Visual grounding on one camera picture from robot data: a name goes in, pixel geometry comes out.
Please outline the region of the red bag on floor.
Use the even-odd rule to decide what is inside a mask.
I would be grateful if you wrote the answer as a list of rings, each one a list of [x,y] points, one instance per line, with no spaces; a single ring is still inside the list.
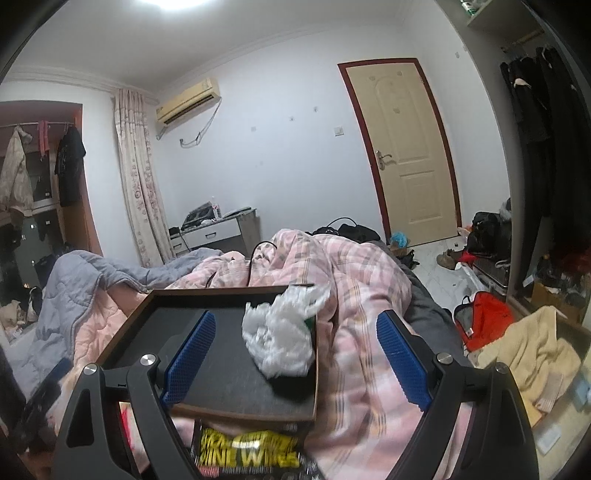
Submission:
[[[453,320],[469,353],[501,338],[514,322],[510,308],[493,294],[479,291],[465,296],[453,313]]]

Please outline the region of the grey pink comforter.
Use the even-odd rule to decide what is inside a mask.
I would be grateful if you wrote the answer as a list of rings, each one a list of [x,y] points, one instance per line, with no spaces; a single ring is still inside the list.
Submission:
[[[64,358],[75,367],[96,359],[148,293],[171,286],[219,255],[219,250],[199,248],[151,268],[82,250],[61,256],[44,287],[33,340],[12,366],[23,394],[31,397]]]

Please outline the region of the cream wooden door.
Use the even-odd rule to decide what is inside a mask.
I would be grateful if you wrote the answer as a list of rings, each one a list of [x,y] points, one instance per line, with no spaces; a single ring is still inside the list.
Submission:
[[[339,64],[359,124],[387,237],[411,245],[457,235],[462,223],[448,137],[416,58]]]

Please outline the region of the brown tray black lining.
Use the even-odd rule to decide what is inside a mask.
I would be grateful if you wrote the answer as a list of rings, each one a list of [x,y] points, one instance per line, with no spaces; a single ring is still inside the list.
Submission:
[[[128,367],[143,354],[156,354],[209,311],[216,323],[211,349],[172,415],[200,419],[218,430],[273,430],[304,440],[317,418],[318,366],[311,366],[304,377],[266,379],[242,339],[245,307],[273,303],[284,290],[155,290],[119,328],[98,363],[105,369]]]

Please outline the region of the beige wall air conditioner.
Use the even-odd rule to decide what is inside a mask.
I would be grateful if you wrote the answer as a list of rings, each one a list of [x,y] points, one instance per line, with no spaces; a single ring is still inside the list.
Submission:
[[[214,78],[206,78],[157,107],[156,120],[162,125],[169,125],[220,97],[218,82]]]

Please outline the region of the beige towel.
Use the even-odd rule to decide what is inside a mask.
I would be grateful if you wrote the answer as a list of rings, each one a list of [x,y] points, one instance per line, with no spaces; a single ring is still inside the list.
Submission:
[[[557,334],[558,310],[543,306],[511,324],[502,337],[469,354],[476,368],[507,365],[521,394],[528,419],[535,425],[545,412],[539,408],[548,383],[561,379],[562,396],[581,367],[573,346]]]

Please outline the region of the floral pink curtain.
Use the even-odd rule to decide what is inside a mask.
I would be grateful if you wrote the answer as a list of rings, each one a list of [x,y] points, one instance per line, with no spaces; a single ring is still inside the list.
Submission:
[[[114,126],[126,211],[140,262],[162,266],[173,258],[163,204],[153,171],[143,96],[120,89],[114,97]]]

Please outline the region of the red white tissue pack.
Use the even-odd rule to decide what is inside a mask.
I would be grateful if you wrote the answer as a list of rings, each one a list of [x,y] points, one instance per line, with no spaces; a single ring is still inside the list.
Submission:
[[[120,402],[119,411],[129,449],[135,455],[137,453],[138,431],[131,405],[128,402]]]

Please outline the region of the white grey desk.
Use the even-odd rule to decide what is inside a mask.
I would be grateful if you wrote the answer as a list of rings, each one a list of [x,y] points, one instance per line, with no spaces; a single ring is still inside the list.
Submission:
[[[215,221],[205,221],[185,230],[174,227],[169,238],[175,257],[202,247],[222,252],[238,251],[246,256],[262,241],[259,217],[253,208],[236,211]]]

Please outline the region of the white crumpled plastic bag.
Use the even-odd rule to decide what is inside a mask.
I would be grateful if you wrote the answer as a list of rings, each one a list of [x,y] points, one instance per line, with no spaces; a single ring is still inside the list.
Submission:
[[[312,328],[329,301],[329,285],[290,285],[272,303],[245,305],[242,339],[266,379],[304,377],[315,361]]]

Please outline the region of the pink plaid quilt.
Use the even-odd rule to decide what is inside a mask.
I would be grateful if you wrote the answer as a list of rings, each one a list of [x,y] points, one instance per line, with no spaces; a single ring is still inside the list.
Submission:
[[[167,289],[305,283],[331,288],[318,313],[320,412],[308,452],[329,479],[383,479],[421,413],[406,400],[379,345],[380,312],[396,311],[435,352],[466,360],[450,314],[385,246],[283,229],[252,257],[208,258]]]

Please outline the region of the dark hanging clothes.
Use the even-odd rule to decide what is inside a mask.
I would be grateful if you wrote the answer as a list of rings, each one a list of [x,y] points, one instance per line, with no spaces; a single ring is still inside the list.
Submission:
[[[517,190],[511,206],[520,284],[545,222],[553,261],[590,247],[590,119],[557,49],[538,47],[532,55],[502,63],[500,71],[517,128]]]

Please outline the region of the black hanging jacket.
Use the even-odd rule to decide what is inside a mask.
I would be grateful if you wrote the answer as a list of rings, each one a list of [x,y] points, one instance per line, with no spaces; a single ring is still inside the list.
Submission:
[[[54,170],[61,207],[71,206],[81,200],[80,177],[85,155],[80,132],[75,126],[69,126],[59,141]]]

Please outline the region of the black yellow wet wipes pack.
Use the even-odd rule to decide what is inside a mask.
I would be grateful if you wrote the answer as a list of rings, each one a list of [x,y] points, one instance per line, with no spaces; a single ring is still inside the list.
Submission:
[[[324,479],[297,437],[270,430],[235,436],[195,424],[190,456],[204,479]]]

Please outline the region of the black bag on floor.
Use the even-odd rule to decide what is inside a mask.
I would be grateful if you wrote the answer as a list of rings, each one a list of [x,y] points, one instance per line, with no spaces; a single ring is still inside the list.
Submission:
[[[478,212],[467,240],[470,254],[490,260],[511,256],[512,224],[498,213]]]

